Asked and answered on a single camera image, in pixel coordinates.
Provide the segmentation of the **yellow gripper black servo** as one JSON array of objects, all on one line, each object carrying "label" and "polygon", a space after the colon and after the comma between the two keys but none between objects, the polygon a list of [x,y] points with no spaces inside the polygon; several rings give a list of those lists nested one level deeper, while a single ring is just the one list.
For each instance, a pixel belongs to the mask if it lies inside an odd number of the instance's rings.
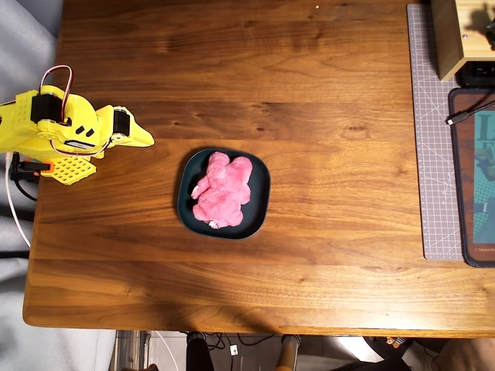
[{"label": "yellow gripper black servo", "polygon": [[120,146],[145,148],[155,144],[152,135],[141,128],[123,107],[107,105],[96,111],[100,140]]}]

